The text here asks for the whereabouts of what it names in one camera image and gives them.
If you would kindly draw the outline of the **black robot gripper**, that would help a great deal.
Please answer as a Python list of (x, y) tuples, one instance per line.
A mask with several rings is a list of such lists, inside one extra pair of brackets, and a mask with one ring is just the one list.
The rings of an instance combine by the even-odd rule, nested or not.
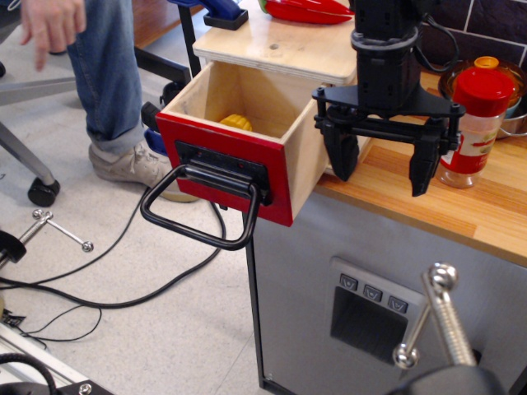
[(414, 146), (409, 178), (412, 196), (427, 192), (443, 151), (459, 146), (464, 107), (427, 93), (421, 86), (426, 65), (418, 31), (374, 36), (352, 32), (357, 83), (319, 87), (315, 126), (334, 174), (348, 181), (356, 169), (358, 138), (376, 137)]

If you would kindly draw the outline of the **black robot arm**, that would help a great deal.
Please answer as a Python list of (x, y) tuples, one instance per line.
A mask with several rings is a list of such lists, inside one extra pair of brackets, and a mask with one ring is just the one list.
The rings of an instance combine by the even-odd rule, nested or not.
[(351, 44), (357, 84), (319, 87), (315, 126), (324, 138), (334, 174), (348, 180), (358, 162), (358, 137), (411, 144), (413, 196), (427, 192), (440, 158), (459, 146), (462, 105), (426, 92), (421, 69), (422, 23), (434, 25), (434, 1), (355, 1)]

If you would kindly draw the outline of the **person's bare hand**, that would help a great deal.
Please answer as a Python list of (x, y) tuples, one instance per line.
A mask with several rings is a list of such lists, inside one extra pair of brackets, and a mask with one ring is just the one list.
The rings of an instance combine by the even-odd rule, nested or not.
[(40, 72), (50, 53), (60, 53), (86, 29), (82, 0), (21, 1), (21, 45), (33, 41), (35, 70)]

